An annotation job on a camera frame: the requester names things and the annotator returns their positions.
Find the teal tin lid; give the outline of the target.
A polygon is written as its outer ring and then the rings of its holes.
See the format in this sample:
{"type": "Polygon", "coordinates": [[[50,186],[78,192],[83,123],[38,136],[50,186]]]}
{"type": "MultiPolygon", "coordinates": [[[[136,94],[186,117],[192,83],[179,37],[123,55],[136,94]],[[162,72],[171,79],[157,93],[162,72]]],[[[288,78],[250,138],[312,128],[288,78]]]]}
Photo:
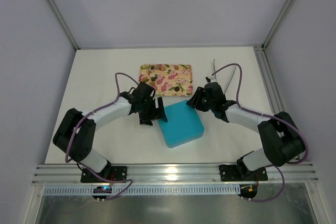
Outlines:
{"type": "Polygon", "coordinates": [[[167,122],[159,119],[159,127],[166,146],[174,148],[203,136],[204,125],[187,100],[164,108],[167,122]]]}

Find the teal tin box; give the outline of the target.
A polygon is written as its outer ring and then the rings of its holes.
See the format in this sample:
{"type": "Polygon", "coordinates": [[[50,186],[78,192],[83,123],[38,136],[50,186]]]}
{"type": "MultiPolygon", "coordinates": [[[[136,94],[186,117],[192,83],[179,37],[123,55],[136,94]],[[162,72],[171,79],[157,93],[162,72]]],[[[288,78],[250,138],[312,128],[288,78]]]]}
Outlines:
{"type": "Polygon", "coordinates": [[[178,147],[203,136],[204,125],[198,120],[159,120],[159,127],[166,146],[178,147]]]}

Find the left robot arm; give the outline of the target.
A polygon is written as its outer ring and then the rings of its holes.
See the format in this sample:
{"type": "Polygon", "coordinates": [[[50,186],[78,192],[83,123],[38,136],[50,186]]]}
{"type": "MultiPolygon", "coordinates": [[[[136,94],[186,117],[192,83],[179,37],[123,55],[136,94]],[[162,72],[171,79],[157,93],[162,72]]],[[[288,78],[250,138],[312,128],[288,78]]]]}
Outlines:
{"type": "Polygon", "coordinates": [[[98,129],[116,119],[138,114],[139,123],[149,126],[157,120],[169,148],[203,135],[204,125],[186,101],[164,106],[163,99],[154,96],[155,89],[141,82],[130,91],[118,92],[113,102],[88,113],[72,108],[60,123],[53,144],[66,154],[67,162],[75,161],[95,173],[101,173],[110,166],[110,162],[93,149],[93,139],[98,129]]]}

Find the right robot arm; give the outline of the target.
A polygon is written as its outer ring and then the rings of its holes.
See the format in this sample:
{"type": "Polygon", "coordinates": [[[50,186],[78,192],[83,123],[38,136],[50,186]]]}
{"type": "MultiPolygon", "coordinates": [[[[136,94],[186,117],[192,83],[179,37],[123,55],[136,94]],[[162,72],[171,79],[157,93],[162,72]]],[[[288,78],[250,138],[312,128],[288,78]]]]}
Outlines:
{"type": "Polygon", "coordinates": [[[198,87],[187,105],[198,111],[211,111],[219,120],[259,134],[262,148],[242,156],[233,166],[240,180],[252,180],[267,166],[282,166],[307,150],[288,113],[266,115],[243,108],[237,101],[226,99],[217,82],[198,87]]]}

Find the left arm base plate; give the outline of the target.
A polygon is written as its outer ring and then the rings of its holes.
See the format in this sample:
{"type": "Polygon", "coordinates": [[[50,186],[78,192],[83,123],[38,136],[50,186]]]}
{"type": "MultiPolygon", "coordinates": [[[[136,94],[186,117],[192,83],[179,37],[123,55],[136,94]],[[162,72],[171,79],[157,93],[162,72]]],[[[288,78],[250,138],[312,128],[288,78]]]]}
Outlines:
{"type": "Polygon", "coordinates": [[[81,174],[81,183],[107,183],[127,179],[128,168],[126,166],[108,165],[101,172],[92,172],[89,168],[84,168],[81,174]]]}

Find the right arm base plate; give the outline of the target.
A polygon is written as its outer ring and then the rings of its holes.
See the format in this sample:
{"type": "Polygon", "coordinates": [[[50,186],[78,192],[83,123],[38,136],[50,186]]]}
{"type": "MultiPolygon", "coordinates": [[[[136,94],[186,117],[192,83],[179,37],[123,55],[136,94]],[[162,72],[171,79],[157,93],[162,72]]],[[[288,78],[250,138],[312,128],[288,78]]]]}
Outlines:
{"type": "Polygon", "coordinates": [[[268,180],[268,175],[264,167],[250,171],[245,166],[239,166],[237,164],[221,164],[218,169],[222,182],[264,182],[268,180]]]}

